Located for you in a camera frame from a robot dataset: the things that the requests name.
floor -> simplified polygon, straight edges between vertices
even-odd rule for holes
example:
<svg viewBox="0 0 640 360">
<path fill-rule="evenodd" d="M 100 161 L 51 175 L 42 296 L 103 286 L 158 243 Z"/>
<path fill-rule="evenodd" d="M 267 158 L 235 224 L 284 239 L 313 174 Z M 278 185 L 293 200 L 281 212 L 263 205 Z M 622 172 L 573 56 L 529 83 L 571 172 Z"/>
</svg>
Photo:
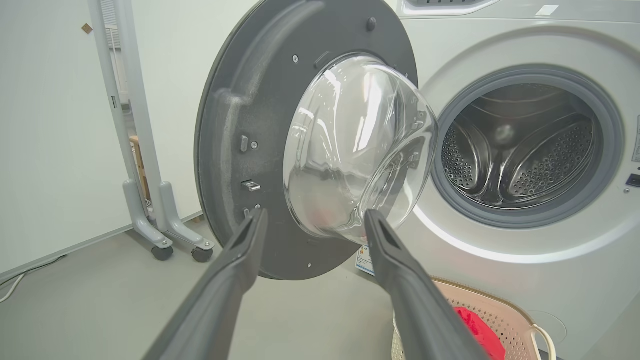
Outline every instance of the floor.
<svg viewBox="0 0 640 360">
<path fill-rule="evenodd" d="M 205 222 L 188 226 L 213 239 Z M 0 304 L 0 359 L 140 359 L 207 268 L 191 247 L 174 249 L 160 262 L 129 231 L 27 275 Z M 307 281 L 259 278 L 230 359 L 390 359 L 390 299 L 354 265 Z"/>
</svg>

label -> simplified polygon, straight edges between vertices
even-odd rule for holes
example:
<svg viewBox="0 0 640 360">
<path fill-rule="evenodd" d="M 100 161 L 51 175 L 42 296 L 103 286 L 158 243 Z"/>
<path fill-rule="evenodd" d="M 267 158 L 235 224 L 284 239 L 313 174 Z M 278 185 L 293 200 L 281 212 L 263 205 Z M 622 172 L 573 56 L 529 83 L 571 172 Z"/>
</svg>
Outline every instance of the label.
<svg viewBox="0 0 640 360">
<path fill-rule="evenodd" d="M 640 163 L 640 116 L 638 116 L 638 134 L 636 136 L 636 150 L 634 151 L 633 161 Z"/>
<path fill-rule="evenodd" d="M 371 256 L 369 255 L 369 247 L 364 245 L 358 251 L 356 257 L 356 268 L 366 272 L 369 275 L 375 276 L 373 273 L 373 263 L 371 262 Z"/>
</svg>

caster wheel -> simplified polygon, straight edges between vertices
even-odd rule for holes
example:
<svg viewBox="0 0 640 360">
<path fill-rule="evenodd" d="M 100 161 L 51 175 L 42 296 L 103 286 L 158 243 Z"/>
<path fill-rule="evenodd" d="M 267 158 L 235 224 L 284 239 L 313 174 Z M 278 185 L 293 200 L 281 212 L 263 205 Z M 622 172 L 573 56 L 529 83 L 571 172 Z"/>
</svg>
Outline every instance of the caster wheel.
<svg viewBox="0 0 640 360">
<path fill-rule="evenodd" d="M 197 262 L 206 263 L 207 261 L 209 261 L 209 259 L 211 259 L 211 256 L 213 255 L 213 249 L 202 250 L 201 248 L 197 247 L 191 251 L 191 255 Z"/>
<path fill-rule="evenodd" d="M 171 255 L 173 255 L 173 247 L 169 246 L 167 248 L 160 249 L 159 247 L 154 246 L 154 248 L 151 249 L 151 254 L 160 261 L 166 261 L 171 257 Z"/>
</svg>

open round door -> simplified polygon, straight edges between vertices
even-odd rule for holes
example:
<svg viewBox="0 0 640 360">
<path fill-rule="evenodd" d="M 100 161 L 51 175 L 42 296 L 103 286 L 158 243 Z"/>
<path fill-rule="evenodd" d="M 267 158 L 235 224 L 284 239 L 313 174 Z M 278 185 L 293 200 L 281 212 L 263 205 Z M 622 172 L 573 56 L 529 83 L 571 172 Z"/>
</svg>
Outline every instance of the open round door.
<svg viewBox="0 0 640 360">
<path fill-rule="evenodd" d="M 402 224 L 437 133 L 386 3 L 265 0 L 228 37 L 204 88 L 202 210 L 224 246 L 249 210 L 269 209 L 261 275 L 322 275 L 366 244 L 365 210 Z"/>
</svg>

laundry basket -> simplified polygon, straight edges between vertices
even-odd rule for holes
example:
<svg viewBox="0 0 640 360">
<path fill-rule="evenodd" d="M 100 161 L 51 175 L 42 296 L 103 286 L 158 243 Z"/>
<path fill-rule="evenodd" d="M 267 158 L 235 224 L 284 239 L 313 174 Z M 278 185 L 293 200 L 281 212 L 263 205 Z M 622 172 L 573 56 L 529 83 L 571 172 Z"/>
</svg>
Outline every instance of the laundry basket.
<svg viewBox="0 0 640 360">
<path fill-rule="evenodd" d="M 549 360 L 556 360 L 556 348 L 551 337 L 525 311 L 479 290 L 442 279 L 432 280 L 451 306 L 473 311 L 495 331 L 506 350 L 505 360 L 540 360 L 536 332 L 547 342 Z M 392 360 L 403 360 L 404 350 L 395 317 L 394 328 Z"/>
</svg>

